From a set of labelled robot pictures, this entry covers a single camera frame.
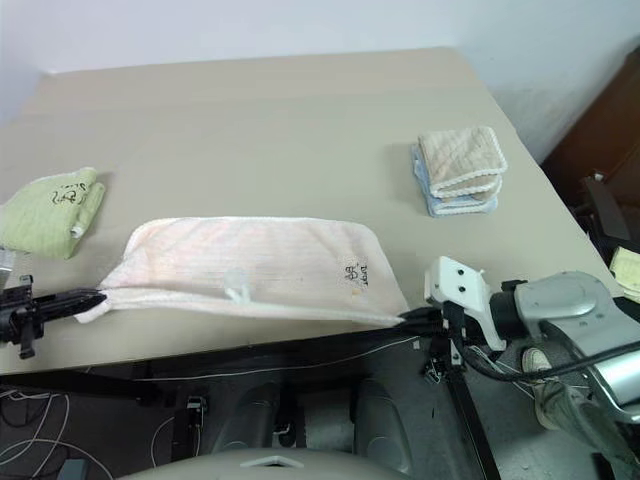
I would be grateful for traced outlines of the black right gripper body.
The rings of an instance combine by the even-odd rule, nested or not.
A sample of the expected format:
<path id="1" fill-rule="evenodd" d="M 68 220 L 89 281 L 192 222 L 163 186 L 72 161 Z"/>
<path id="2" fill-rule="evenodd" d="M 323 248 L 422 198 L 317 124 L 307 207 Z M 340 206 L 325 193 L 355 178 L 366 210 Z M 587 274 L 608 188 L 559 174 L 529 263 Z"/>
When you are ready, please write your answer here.
<path id="1" fill-rule="evenodd" d="M 431 339 L 428 351 L 430 375 L 448 375 L 464 365 L 464 309 L 452 301 L 445 301 L 441 315 L 444 332 Z"/>

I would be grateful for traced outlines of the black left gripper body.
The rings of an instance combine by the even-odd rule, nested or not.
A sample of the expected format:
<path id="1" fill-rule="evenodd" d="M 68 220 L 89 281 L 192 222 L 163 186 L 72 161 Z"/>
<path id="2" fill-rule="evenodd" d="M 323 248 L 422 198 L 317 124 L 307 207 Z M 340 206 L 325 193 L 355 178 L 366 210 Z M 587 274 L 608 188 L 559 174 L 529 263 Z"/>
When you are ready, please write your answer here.
<path id="1" fill-rule="evenodd" d="M 1 345 L 17 345 L 19 358 L 35 356 L 34 341 L 44 335 L 43 317 L 32 292 L 33 277 L 23 275 L 19 285 L 1 293 Z"/>

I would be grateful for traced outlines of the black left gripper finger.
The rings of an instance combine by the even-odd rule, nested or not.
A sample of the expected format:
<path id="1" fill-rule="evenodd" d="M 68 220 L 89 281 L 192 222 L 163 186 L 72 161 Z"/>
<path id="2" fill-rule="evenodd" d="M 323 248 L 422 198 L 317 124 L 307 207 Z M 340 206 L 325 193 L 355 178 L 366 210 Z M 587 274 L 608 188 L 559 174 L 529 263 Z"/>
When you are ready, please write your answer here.
<path id="1" fill-rule="evenodd" d="M 46 316 L 74 316 L 89 311 L 105 300 L 105 295 L 56 298 L 44 303 L 44 314 Z"/>
<path id="2" fill-rule="evenodd" d="M 69 302 L 88 302 L 96 300 L 103 301 L 103 294 L 92 288 L 77 288 L 63 292 L 53 293 L 45 297 L 47 301 L 69 301 Z"/>

